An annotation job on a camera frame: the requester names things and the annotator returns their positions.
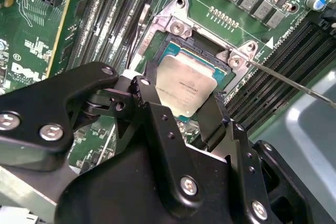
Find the screw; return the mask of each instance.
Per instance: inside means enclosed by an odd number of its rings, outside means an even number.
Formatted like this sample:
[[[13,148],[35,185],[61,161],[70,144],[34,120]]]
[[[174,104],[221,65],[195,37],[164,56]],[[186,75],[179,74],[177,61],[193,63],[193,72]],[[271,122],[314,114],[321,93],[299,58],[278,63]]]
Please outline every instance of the screw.
[[[228,61],[229,66],[231,68],[238,68],[240,66],[241,60],[242,60],[241,57],[239,57],[238,55],[232,56]]]
[[[0,131],[9,131],[15,129],[20,124],[20,118],[14,114],[0,114]]]
[[[269,144],[264,144],[264,147],[268,150],[268,151],[272,151],[272,147]]]
[[[110,68],[102,68],[101,69],[105,74],[112,75],[113,71]]]
[[[239,129],[240,131],[244,131],[244,128],[239,123],[237,123],[236,126],[237,129]]]
[[[147,80],[147,79],[145,79],[145,78],[142,78],[142,79],[141,79],[141,82],[142,82],[143,84],[145,84],[145,85],[149,85],[149,84],[151,84],[151,83],[149,82],[149,80]]]
[[[63,130],[55,124],[47,124],[40,129],[40,136],[47,141],[56,141],[63,136]]]
[[[175,35],[181,35],[184,32],[184,25],[179,22],[173,22],[170,30]]]
[[[181,178],[181,187],[188,195],[194,196],[197,193],[196,183],[188,177]]]
[[[261,220],[267,220],[267,212],[264,206],[257,201],[252,202],[252,208],[256,216]]]

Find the motherboard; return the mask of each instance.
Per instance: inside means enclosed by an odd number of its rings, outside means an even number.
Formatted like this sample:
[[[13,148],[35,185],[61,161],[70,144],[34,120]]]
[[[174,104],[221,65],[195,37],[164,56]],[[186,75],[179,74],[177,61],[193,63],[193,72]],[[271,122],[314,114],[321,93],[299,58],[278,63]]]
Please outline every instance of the motherboard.
[[[0,0],[0,93],[92,61],[120,74],[151,61],[186,142],[199,137],[195,112],[214,91],[252,135],[299,93],[244,57],[311,85],[335,63],[332,22],[321,18],[335,2]],[[70,165],[83,173],[111,158],[115,139],[112,118],[79,129]]]

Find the robotic arm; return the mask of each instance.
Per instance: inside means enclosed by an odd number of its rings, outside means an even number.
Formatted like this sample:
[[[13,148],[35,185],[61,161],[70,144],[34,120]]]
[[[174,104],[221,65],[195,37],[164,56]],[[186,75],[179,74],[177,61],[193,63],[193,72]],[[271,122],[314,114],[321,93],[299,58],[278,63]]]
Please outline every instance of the robotic arm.
[[[56,224],[335,223],[273,146],[249,142],[220,95],[197,112],[207,152],[185,145],[155,80],[151,63],[119,77],[92,62],[1,96],[0,164],[39,185],[54,175]],[[116,120],[116,155],[66,183],[55,177],[74,131],[101,115]]]

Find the gray plastic surface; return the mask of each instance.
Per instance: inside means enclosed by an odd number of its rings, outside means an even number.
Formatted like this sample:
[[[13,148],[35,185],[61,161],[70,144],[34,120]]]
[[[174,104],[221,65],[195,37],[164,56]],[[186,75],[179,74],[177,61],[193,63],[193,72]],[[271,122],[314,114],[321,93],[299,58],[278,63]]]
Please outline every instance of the gray plastic surface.
[[[313,90],[336,101],[336,68]],[[278,150],[336,221],[336,110],[304,94],[257,140]]]

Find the ram slot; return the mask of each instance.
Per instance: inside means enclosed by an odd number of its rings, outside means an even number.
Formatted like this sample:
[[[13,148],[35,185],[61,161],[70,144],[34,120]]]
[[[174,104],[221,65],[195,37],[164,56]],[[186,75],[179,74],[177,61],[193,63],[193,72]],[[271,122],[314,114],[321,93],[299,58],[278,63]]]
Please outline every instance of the ram slot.
[[[83,15],[84,19],[80,23],[80,31],[78,32],[67,69],[77,67],[85,61],[85,52],[88,47],[88,41],[90,36],[92,36],[94,26],[100,16],[103,3],[104,0],[91,0],[86,8]]]
[[[108,29],[114,26],[117,16],[120,13],[124,0],[107,0],[104,4],[102,14],[97,22],[95,31],[89,43],[86,55],[88,56],[83,62],[84,64],[98,59],[99,51],[102,43],[107,35]]]
[[[130,22],[130,25],[126,28],[124,37],[122,38],[121,46],[119,47],[117,53],[115,54],[115,60],[113,63],[113,66],[116,69],[119,69],[122,62],[124,61],[124,56],[127,54],[127,51],[130,49],[130,46],[133,42],[133,40],[136,37],[136,28],[138,25],[138,20],[141,16],[144,4],[151,4],[153,0],[140,0],[139,5],[137,6],[132,22]]]
[[[102,50],[100,61],[103,61],[113,66],[113,56],[119,48],[121,39],[125,33],[127,26],[129,26],[132,22],[133,13],[139,5],[139,1],[140,0],[126,0],[123,7],[123,12],[120,13],[116,25],[114,27],[111,27],[108,40]]]
[[[304,21],[265,62],[287,78],[307,85],[335,58],[336,40],[311,22]],[[227,104],[231,117],[249,134],[279,113],[299,91],[257,70]]]

